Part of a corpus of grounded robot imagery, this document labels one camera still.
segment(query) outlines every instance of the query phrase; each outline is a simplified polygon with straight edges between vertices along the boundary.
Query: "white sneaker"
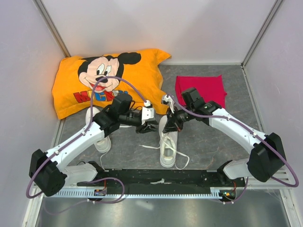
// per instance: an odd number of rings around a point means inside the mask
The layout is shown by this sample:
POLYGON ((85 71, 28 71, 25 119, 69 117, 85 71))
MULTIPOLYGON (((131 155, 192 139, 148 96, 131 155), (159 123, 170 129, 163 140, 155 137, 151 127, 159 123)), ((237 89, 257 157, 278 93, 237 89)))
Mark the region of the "white sneaker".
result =
MULTIPOLYGON (((96 107, 93 106, 93 116, 95 116, 99 112, 100 112, 100 110, 98 110, 96 107)), ((90 121, 90 108, 87 109, 87 112, 85 115, 85 123, 88 124, 89 121, 90 121)), ((106 153, 111 148, 111 141, 110 141, 109 137, 107 136, 104 139, 96 142, 94 145, 100 153, 106 153)))
POLYGON ((160 163, 163 167, 170 168, 173 165, 177 169, 180 169, 176 166, 176 154, 180 154, 184 157, 187 157, 187 162, 185 166, 182 168, 184 169, 189 164, 189 156, 177 151, 177 139, 178 139, 178 132, 168 132, 163 133, 163 129, 167 122, 167 116, 163 116, 159 122, 159 135, 160 135, 160 147, 150 147, 146 145, 140 145, 144 148, 152 148, 152 149, 160 149, 160 163))

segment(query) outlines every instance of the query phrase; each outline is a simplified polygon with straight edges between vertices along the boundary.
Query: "gray mat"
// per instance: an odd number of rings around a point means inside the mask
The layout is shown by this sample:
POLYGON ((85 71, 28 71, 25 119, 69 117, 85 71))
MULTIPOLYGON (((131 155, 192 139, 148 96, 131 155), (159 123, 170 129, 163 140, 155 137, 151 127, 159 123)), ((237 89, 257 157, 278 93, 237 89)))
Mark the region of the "gray mat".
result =
MULTIPOLYGON (((239 65, 231 66, 186 66, 160 65, 164 82, 162 90, 175 95, 176 76, 223 76, 224 89, 227 92, 226 110, 234 117, 253 128, 258 128, 244 76, 239 65)), ((66 119, 61 141, 69 138, 85 125, 86 109, 66 119)), ((139 146, 159 146, 159 134, 151 132, 136 134, 135 128, 121 128, 110 135, 111 150, 102 157, 105 168, 153 168, 163 169, 160 164, 160 150, 139 146)), ((224 133, 201 122, 192 120, 184 124, 178 134, 177 150, 187 154, 190 162, 187 169, 217 169, 227 160, 239 160, 248 157, 248 153, 224 133)), ((89 147, 76 157, 70 165, 80 161, 100 163, 100 153, 94 146, 89 147)), ((176 165, 180 168, 187 158, 177 155, 176 165)))

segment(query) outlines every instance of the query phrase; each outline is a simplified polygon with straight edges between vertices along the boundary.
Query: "orange pillow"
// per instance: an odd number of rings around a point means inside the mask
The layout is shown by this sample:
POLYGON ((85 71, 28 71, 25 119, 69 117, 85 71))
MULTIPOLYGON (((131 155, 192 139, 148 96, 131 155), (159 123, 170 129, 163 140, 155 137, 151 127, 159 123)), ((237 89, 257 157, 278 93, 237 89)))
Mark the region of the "orange pillow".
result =
POLYGON ((52 95, 58 118, 62 119, 90 105, 92 88, 101 77, 107 77, 96 87, 93 104, 105 107, 119 93, 129 93, 135 101, 134 107, 143 106, 143 100, 126 83, 130 82, 150 100, 158 114, 165 114, 167 106, 161 104, 165 94, 161 91, 163 77, 158 65, 170 55, 158 49, 146 49, 121 54, 104 54, 98 57, 73 56, 61 61, 52 95))

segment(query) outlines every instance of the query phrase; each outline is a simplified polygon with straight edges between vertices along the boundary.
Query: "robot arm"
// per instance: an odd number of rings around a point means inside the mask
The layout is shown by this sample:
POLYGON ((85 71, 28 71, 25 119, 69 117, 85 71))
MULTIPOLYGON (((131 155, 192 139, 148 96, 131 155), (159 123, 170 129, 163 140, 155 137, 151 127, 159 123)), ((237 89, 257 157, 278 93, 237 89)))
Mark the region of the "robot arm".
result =
MULTIPOLYGON (((184 122, 196 119, 222 131, 238 142, 250 155, 247 159, 230 160, 218 168, 217 172, 221 175, 220 178, 223 182, 226 179, 246 176, 253 176, 261 182, 266 182, 284 165, 268 147, 256 138, 257 135, 261 137, 285 158, 282 141, 278 135, 274 133, 266 135, 234 118, 217 103, 213 101, 206 103, 195 88, 189 88, 182 92, 182 97, 186 103, 185 108, 187 110, 205 117, 193 116, 182 109, 178 110, 174 107, 174 111, 169 109, 167 112, 168 121, 163 133, 181 131, 184 122)), ((170 106, 174 104, 169 96, 163 97, 162 102, 170 106)))
POLYGON ((58 146, 46 152, 38 149, 32 154, 30 177, 48 157, 56 154, 51 161, 46 163, 34 180, 46 196, 56 194, 65 185, 93 180, 97 174, 93 165, 89 163, 81 166, 67 165, 86 148, 118 130, 120 124, 135 126, 137 133, 157 131, 152 125, 158 123, 155 121, 155 110, 150 102, 147 101, 140 112, 130 110, 131 102, 132 97, 129 94, 119 94, 111 105, 93 117, 93 122, 87 131, 89 124, 58 146))

